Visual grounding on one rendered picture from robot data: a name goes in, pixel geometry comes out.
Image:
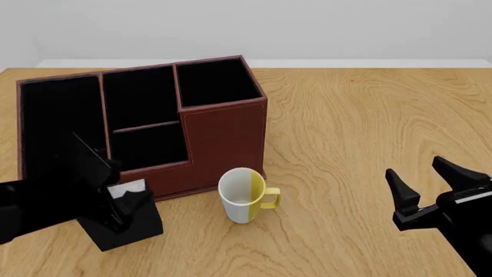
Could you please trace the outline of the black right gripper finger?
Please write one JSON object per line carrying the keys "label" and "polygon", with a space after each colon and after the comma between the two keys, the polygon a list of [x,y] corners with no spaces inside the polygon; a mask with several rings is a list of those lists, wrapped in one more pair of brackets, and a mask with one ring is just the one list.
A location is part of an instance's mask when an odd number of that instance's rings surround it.
{"label": "black right gripper finger", "polygon": [[395,212],[399,212],[400,214],[414,214],[418,212],[418,205],[421,199],[420,194],[403,182],[392,169],[386,170],[385,178],[394,200]]}
{"label": "black right gripper finger", "polygon": [[492,177],[482,172],[462,168],[440,156],[435,156],[432,166],[453,191],[468,191],[492,185]]}

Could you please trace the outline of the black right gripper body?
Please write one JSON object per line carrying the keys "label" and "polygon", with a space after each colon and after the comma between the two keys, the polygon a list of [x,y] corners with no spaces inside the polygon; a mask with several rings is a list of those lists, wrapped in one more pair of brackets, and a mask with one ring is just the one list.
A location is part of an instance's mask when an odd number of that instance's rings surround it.
{"label": "black right gripper body", "polygon": [[477,225],[492,232],[492,185],[468,191],[440,194],[433,205],[419,207],[414,214],[394,212],[393,221],[401,231]]}

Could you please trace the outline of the red-brown desk caddy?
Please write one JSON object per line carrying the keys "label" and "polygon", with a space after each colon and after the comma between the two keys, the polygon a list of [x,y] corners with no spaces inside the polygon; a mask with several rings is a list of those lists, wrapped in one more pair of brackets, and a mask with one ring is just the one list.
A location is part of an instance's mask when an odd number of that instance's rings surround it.
{"label": "red-brown desk caddy", "polygon": [[31,78],[17,96],[22,179],[73,182],[69,132],[158,199],[216,189],[233,168],[263,170],[268,99],[241,56]]}

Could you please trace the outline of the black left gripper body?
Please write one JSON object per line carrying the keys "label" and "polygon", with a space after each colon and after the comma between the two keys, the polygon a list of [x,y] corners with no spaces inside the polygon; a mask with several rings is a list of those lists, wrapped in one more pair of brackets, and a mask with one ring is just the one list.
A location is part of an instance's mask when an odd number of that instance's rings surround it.
{"label": "black left gripper body", "polygon": [[71,167],[82,179],[82,188],[86,193],[84,203],[90,209],[88,215],[111,230],[121,232],[123,229],[111,228],[113,199],[105,186],[110,168],[105,160],[74,132],[71,133]]}

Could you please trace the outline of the black book with white pages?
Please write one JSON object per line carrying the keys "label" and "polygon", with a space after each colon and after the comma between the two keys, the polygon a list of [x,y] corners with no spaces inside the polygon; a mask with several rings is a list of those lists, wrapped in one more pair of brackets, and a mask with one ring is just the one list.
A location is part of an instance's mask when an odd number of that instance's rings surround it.
{"label": "black book with white pages", "polygon": [[[112,189],[127,189],[134,192],[145,189],[151,190],[144,179],[109,186],[107,189],[110,194]],[[162,220],[155,205],[154,195],[152,200],[139,210],[136,219],[129,228],[123,229],[121,232],[111,230],[106,225],[95,221],[90,215],[82,216],[77,221],[103,252],[163,234]]]}

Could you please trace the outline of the white and yellow mug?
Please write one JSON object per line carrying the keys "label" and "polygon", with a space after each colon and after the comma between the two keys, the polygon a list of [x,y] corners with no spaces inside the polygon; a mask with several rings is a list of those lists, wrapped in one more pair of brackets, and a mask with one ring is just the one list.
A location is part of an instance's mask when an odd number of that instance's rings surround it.
{"label": "white and yellow mug", "polygon": [[239,224],[254,221],[261,209],[276,209],[281,202],[281,190],[267,187],[262,175],[250,168],[224,173],[218,193],[227,217]]}

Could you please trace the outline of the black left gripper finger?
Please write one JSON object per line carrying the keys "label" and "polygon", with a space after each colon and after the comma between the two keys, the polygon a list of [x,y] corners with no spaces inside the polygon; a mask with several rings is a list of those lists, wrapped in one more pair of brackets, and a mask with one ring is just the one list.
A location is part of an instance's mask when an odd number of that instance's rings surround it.
{"label": "black left gripper finger", "polygon": [[139,210],[153,198],[153,191],[128,191],[127,189],[111,190],[111,228],[127,229],[134,222]]}
{"label": "black left gripper finger", "polygon": [[110,168],[110,175],[105,182],[105,186],[112,186],[114,184],[117,184],[121,177],[121,161],[106,159],[105,162]]}

